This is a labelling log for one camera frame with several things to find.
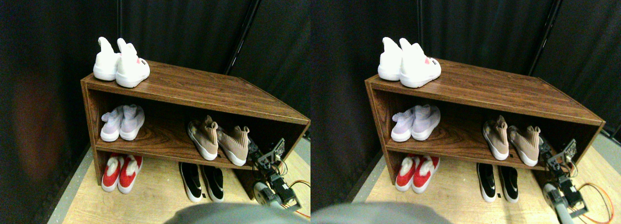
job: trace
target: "beige sneaker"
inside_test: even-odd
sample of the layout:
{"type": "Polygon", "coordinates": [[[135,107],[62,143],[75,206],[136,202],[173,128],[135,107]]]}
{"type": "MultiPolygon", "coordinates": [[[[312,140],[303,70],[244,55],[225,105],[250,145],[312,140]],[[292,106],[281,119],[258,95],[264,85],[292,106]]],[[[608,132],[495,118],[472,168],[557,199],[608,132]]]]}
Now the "beige sneaker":
{"type": "Polygon", "coordinates": [[[537,165],[539,160],[539,127],[529,126],[525,132],[521,132],[517,127],[508,127],[508,136],[512,145],[515,146],[522,162],[528,166],[537,165]]]}
{"type": "Polygon", "coordinates": [[[237,166],[246,164],[248,144],[250,143],[249,132],[248,127],[244,127],[242,130],[239,126],[235,126],[233,131],[228,133],[224,129],[218,128],[218,144],[222,146],[229,160],[237,166]]]}
{"type": "Polygon", "coordinates": [[[490,145],[490,151],[497,160],[506,160],[508,156],[507,123],[504,117],[488,120],[483,125],[483,137],[490,145]]]}
{"type": "Polygon", "coordinates": [[[218,156],[218,124],[207,116],[204,122],[193,120],[188,124],[188,135],[195,143],[196,149],[205,160],[213,160],[218,156]]]}

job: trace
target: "shoe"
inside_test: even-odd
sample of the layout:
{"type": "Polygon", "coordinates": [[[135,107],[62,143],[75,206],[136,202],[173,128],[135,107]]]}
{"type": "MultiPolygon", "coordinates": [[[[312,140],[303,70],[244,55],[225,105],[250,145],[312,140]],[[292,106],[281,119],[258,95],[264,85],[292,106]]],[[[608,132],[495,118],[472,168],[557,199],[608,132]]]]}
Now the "shoe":
{"type": "Polygon", "coordinates": [[[127,194],[131,192],[133,184],[136,182],[136,176],[142,169],[142,156],[127,155],[125,162],[126,164],[121,169],[118,178],[118,190],[127,194]]]}
{"type": "Polygon", "coordinates": [[[414,108],[400,112],[392,116],[392,121],[397,125],[392,128],[391,138],[395,142],[405,142],[412,136],[412,125],[414,123],[414,108]]]}
{"type": "Polygon", "coordinates": [[[415,106],[412,138],[424,141],[440,123],[440,109],[436,106],[415,106]]]}
{"type": "Polygon", "coordinates": [[[140,127],[145,123],[145,111],[142,107],[132,104],[123,106],[123,121],[120,125],[120,137],[131,141],[136,138],[140,127]]]}
{"type": "Polygon", "coordinates": [[[224,202],[224,189],[222,189],[224,179],[222,178],[222,170],[213,166],[204,165],[201,165],[200,169],[202,170],[202,179],[205,184],[207,184],[211,200],[217,203],[224,202]]]}
{"type": "Polygon", "coordinates": [[[408,154],[401,162],[401,169],[399,169],[397,179],[395,179],[394,182],[394,186],[397,187],[398,191],[405,192],[412,187],[414,171],[416,171],[417,166],[414,165],[414,160],[412,159],[414,157],[418,156],[415,154],[408,154]]]}
{"type": "Polygon", "coordinates": [[[244,127],[242,130],[239,126],[235,126],[233,131],[226,133],[222,127],[217,129],[218,145],[222,146],[224,153],[233,164],[237,166],[243,166],[246,164],[246,157],[248,156],[248,133],[250,129],[244,127]]]}
{"type": "Polygon", "coordinates": [[[377,73],[384,80],[399,80],[399,71],[401,71],[401,55],[403,51],[397,43],[388,37],[382,39],[384,42],[384,53],[379,56],[379,66],[377,73]]]}
{"type": "Polygon", "coordinates": [[[425,192],[431,177],[435,174],[440,166],[440,158],[430,157],[429,155],[417,155],[413,157],[416,171],[414,172],[412,190],[415,193],[425,192]]]}
{"type": "Polygon", "coordinates": [[[486,202],[493,202],[496,199],[494,168],[490,164],[477,163],[476,172],[479,175],[479,184],[481,185],[483,200],[486,202]]]}
{"type": "Polygon", "coordinates": [[[483,124],[483,137],[490,145],[490,151],[497,160],[508,157],[507,123],[503,116],[498,120],[488,120],[483,124]]]}
{"type": "Polygon", "coordinates": [[[119,153],[112,153],[108,159],[104,176],[101,178],[101,188],[104,191],[113,191],[118,184],[118,176],[120,175],[120,169],[123,168],[125,160],[119,153]]]}
{"type": "Polygon", "coordinates": [[[199,202],[202,197],[202,189],[200,188],[200,179],[198,177],[198,166],[193,163],[179,162],[179,171],[181,179],[186,187],[188,198],[192,202],[199,202]]]}
{"type": "Polygon", "coordinates": [[[193,120],[188,124],[188,135],[205,160],[218,156],[218,124],[207,116],[203,122],[193,120]]]}
{"type": "Polygon", "coordinates": [[[110,42],[103,36],[97,41],[101,47],[101,52],[97,54],[97,58],[95,59],[93,75],[100,80],[115,80],[120,53],[115,53],[110,42]]]}
{"type": "Polygon", "coordinates": [[[517,154],[520,155],[522,162],[528,166],[535,166],[539,160],[539,127],[529,126],[525,132],[521,132],[517,127],[508,127],[508,139],[515,146],[517,154]]]}
{"type": "Polygon", "coordinates": [[[123,38],[119,38],[117,44],[121,53],[117,65],[117,84],[128,88],[138,86],[142,80],[149,77],[151,72],[149,64],[144,59],[138,58],[136,49],[131,43],[126,44],[123,38]]]}
{"type": "Polygon", "coordinates": [[[101,120],[106,122],[99,134],[104,142],[114,142],[120,134],[120,125],[123,121],[123,106],[116,107],[113,111],[101,116],[101,120]]]}
{"type": "Polygon", "coordinates": [[[425,56],[421,45],[410,42],[405,38],[399,40],[401,49],[403,50],[403,59],[399,80],[406,87],[422,87],[431,80],[440,77],[440,63],[425,56]]]}
{"type": "Polygon", "coordinates": [[[517,191],[517,170],[511,167],[498,166],[498,174],[501,176],[501,182],[503,183],[503,191],[505,198],[515,203],[519,199],[517,191]]]}

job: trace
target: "white sneaker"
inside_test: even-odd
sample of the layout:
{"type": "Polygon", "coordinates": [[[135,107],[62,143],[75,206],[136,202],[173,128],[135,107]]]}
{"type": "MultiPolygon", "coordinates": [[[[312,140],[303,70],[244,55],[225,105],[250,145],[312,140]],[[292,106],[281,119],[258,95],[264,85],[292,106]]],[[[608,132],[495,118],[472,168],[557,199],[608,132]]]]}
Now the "white sneaker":
{"type": "Polygon", "coordinates": [[[421,45],[410,42],[405,38],[399,40],[401,49],[403,49],[403,65],[401,66],[401,74],[399,80],[406,87],[422,87],[431,80],[440,77],[440,63],[425,56],[421,45]]]}
{"type": "Polygon", "coordinates": [[[149,77],[151,72],[149,64],[144,59],[138,58],[136,49],[131,43],[126,44],[123,38],[119,38],[117,44],[121,53],[116,72],[117,84],[128,88],[138,86],[142,80],[149,77]]]}
{"type": "Polygon", "coordinates": [[[140,131],[140,127],[145,123],[145,111],[135,104],[123,106],[123,116],[123,122],[120,125],[120,137],[127,141],[134,140],[140,131]]]}
{"type": "Polygon", "coordinates": [[[399,71],[401,70],[401,57],[403,51],[397,43],[388,37],[382,39],[384,42],[384,53],[379,56],[379,66],[377,73],[384,80],[399,80],[399,71]]]}
{"type": "Polygon", "coordinates": [[[412,138],[424,141],[440,123],[440,109],[435,106],[415,106],[415,119],[412,125],[412,138]]]}
{"type": "Polygon", "coordinates": [[[113,111],[101,116],[101,120],[106,122],[101,128],[101,139],[105,142],[114,142],[120,134],[120,124],[123,120],[123,106],[116,107],[113,111]]]}
{"type": "Polygon", "coordinates": [[[110,42],[103,36],[97,40],[101,46],[101,52],[97,54],[95,66],[93,66],[93,75],[100,80],[112,81],[116,78],[117,62],[120,57],[119,53],[115,53],[110,42]]]}

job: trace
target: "black and white sneaker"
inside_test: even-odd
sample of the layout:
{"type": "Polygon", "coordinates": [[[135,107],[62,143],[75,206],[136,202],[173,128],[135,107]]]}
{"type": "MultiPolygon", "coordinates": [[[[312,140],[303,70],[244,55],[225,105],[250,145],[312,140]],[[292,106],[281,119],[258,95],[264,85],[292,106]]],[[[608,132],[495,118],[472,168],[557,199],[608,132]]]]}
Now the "black and white sneaker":
{"type": "Polygon", "coordinates": [[[494,183],[494,168],[490,164],[477,163],[476,171],[479,174],[481,184],[481,195],[486,202],[493,202],[496,199],[496,186],[494,183]]]}
{"type": "Polygon", "coordinates": [[[199,202],[202,197],[202,189],[200,188],[200,178],[198,175],[198,166],[193,163],[179,162],[179,171],[181,179],[186,187],[188,198],[192,202],[199,202]]]}
{"type": "Polygon", "coordinates": [[[505,166],[499,166],[498,170],[498,174],[501,176],[505,198],[511,203],[517,202],[519,199],[517,191],[517,170],[505,166]]]}
{"type": "Polygon", "coordinates": [[[209,197],[213,202],[224,201],[224,189],[222,184],[224,179],[222,178],[222,170],[213,166],[200,166],[202,169],[203,180],[208,184],[209,197]]]}

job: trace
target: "wooden shoe rack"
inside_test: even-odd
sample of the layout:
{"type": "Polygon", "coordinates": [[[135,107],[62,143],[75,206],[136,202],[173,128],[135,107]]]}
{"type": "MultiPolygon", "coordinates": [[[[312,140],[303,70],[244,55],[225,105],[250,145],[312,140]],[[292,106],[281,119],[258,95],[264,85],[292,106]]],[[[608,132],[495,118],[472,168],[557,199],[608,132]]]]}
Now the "wooden shoe rack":
{"type": "Polygon", "coordinates": [[[577,153],[572,160],[576,164],[605,124],[541,78],[438,61],[442,65],[441,76],[416,89],[398,81],[382,80],[378,75],[364,81],[393,184],[401,160],[408,153],[543,170],[541,162],[534,167],[524,164],[513,146],[509,147],[506,160],[494,158],[482,129],[486,120],[498,115],[503,115],[509,126],[519,129],[539,126],[541,135],[556,148],[575,138],[577,153]],[[396,122],[392,115],[424,104],[435,105],[441,111],[440,124],[431,136],[425,141],[393,141],[391,130],[396,122]]]}
{"type": "Polygon", "coordinates": [[[188,137],[186,125],[210,115],[223,127],[240,125],[263,152],[280,138],[285,140],[284,159],[304,135],[310,120],[272,95],[242,78],[219,75],[169,64],[148,62],[149,78],[134,88],[115,81],[96,79],[91,73],[80,83],[98,183],[111,153],[233,168],[251,195],[251,162],[235,166],[222,149],[218,157],[205,160],[188,137]],[[101,116],[120,105],[142,106],[146,121],[133,141],[118,138],[104,142],[99,133],[101,116]]]}

